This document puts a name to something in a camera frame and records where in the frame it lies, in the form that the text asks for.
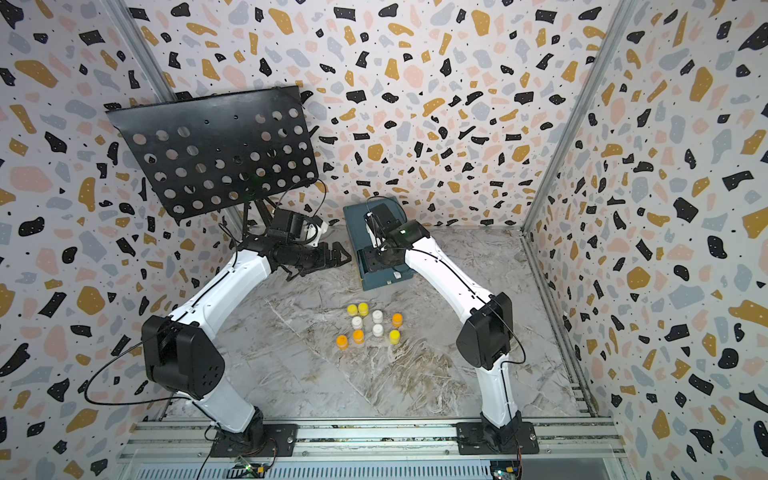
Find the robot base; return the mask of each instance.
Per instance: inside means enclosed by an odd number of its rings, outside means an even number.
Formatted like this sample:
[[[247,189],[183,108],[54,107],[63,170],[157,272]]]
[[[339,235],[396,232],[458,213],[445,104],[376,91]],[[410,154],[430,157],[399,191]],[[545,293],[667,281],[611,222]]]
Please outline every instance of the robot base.
[[[456,424],[458,453],[460,455],[537,454],[538,439],[530,422],[523,422],[520,412],[507,425],[498,428],[485,417],[481,422]]]

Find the marble floor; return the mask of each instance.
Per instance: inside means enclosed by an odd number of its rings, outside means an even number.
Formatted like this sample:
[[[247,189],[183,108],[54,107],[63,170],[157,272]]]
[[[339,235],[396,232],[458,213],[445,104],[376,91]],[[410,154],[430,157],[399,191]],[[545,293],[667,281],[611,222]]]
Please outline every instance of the marble floor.
[[[526,364],[510,366],[523,416],[580,415],[519,233],[435,228],[432,235],[473,280],[512,299],[515,333],[528,355]],[[343,228],[327,240],[351,250]],[[353,331],[346,306],[363,301],[384,312],[385,338],[371,334],[367,316],[364,346],[339,351],[336,337],[351,341]],[[398,346],[386,338],[394,313],[405,318]],[[478,381],[454,345],[460,328],[420,275],[363,292],[352,262],[290,283],[284,272],[273,273],[233,311],[216,343],[235,389],[267,417],[477,416]],[[521,358],[516,343],[512,355]],[[175,401],[167,415],[201,413]]]

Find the gray speckle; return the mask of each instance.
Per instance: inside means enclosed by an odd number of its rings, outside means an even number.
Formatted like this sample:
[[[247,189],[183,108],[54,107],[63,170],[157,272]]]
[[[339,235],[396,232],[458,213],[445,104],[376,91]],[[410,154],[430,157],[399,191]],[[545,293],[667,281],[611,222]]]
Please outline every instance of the gray speckle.
[[[181,40],[187,44],[189,48],[195,48],[200,45],[200,42],[190,37],[189,35],[181,35]]]
[[[637,383],[641,384],[642,386],[654,386],[654,380],[646,375],[645,372],[640,370],[640,367],[633,365],[631,368],[632,374],[634,375],[634,379],[637,380]]]
[[[70,100],[64,106],[64,110],[70,114],[79,115],[80,117],[89,119],[96,116],[96,109],[88,104],[84,104],[79,100]]]
[[[680,51],[675,51],[674,53],[665,55],[659,60],[659,67],[666,71],[674,70],[677,68],[680,62],[688,56],[688,53],[689,50],[687,48],[683,48]]]
[[[326,108],[316,101],[311,101],[310,104],[306,106],[306,109],[318,120],[325,120],[328,118],[328,112],[326,111]]]
[[[679,310],[704,300],[704,291],[700,286],[680,285],[675,291],[669,294],[669,297],[672,306]]]
[[[523,63],[526,63],[528,61],[528,50],[530,50],[531,47],[528,46],[527,43],[525,43],[525,40],[522,38],[518,40],[518,44],[515,46],[515,53],[518,54],[520,59],[523,61]]]
[[[752,270],[747,268],[743,263],[739,263],[736,267],[736,276],[733,278],[733,285],[742,292],[746,292],[746,289],[750,288],[752,283]]]
[[[67,120],[56,115],[51,115],[50,117],[40,115],[40,120],[59,130],[64,130],[67,127]]]
[[[726,68],[730,67],[730,63],[733,61],[733,56],[736,54],[735,50],[731,51],[724,51],[717,57],[717,62],[715,63],[715,70],[725,70]]]
[[[743,423],[737,419],[728,432],[720,441],[730,451],[734,457],[739,456],[744,451],[744,442],[741,439],[741,426]]]
[[[243,0],[230,13],[229,19],[232,25],[245,25],[248,23],[248,3]]]
[[[670,191],[676,194],[685,190],[685,187],[687,186],[688,186],[688,180],[684,178],[675,177],[672,180],[670,180]]]
[[[451,21],[453,8],[455,5],[453,2],[448,3],[445,7],[441,8],[439,12],[435,13],[430,19],[429,23],[435,26],[443,26]]]
[[[11,382],[11,387],[27,385],[29,383],[45,383],[51,378],[52,366],[39,366],[32,370],[27,376],[16,379]]]
[[[112,81],[112,75],[108,74],[106,71],[94,68],[94,76],[102,87],[109,87],[120,91],[120,86]]]
[[[480,68],[490,68],[493,65],[491,56],[488,55],[488,52],[485,50],[475,50],[472,52],[472,56],[478,61],[478,66]]]
[[[635,177],[632,180],[632,201],[637,203],[648,195],[648,179]]]
[[[488,114],[491,113],[491,108],[484,102],[477,102],[472,105],[472,114],[480,121],[485,121],[488,118]]]
[[[464,55],[464,52],[459,50],[458,48],[453,48],[453,58],[456,60],[456,63],[462,64],[467,60],[467,56]]]
[[[310,66],[310,61],[306,59],[303,53],[301,53],[301,50],[297,48],[289,48],[286,50],[286,55],[291,57],[293,61],[296,62],[296,65],[300,66],[301,68],[306,68]]]
[[[672,115],[670,121],[672,122],[670,140],[679,144],[683,141],[683,136],[685,135],[685,118],[682,118],[680,115]]]
[[[51,197],[45,203],[46,208],[58,208],[59,210],[67,210],[72,206],[72,200],[61,197]]]
[[[712,139],[712,163],[720,161],[723,153],[730,150],[730,129],[726,128]]]
[[[85,231],[78,238],[83,246],[82,253],[96,263],[101,262],[101,259],[107,254],[107,249],[94,237],[94,234]]]

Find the black perforated metal board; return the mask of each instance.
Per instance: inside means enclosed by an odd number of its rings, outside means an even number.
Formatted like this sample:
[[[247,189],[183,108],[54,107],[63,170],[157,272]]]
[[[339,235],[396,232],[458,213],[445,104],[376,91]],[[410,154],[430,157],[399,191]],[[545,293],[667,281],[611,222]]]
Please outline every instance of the black perforated metal board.
[[[298,87],[107,112],[176,220],[312,184]]]

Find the terrazzo wallpaper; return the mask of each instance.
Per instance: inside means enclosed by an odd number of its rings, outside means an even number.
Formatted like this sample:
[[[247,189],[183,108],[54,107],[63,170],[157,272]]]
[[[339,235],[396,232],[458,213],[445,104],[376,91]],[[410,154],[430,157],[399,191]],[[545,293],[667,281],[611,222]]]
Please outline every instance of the terrazzo wallpaper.
[[[386,194],[428,225],[503,227],[525,218],[615,5],[128,2],[180,98],[301,86],[326,220]],[[316,185],[286,198],[314,211]]]
[[[159,405],[85,383],[228,258],[217,216],[178,226],[104,112],[154,103],[93,2],[0,2],[0,478],[110,478]],[[167,396],[135,349],[89,389]]]
[[[639,478],[768,478],[768,4],[639,2],[531,232]]]

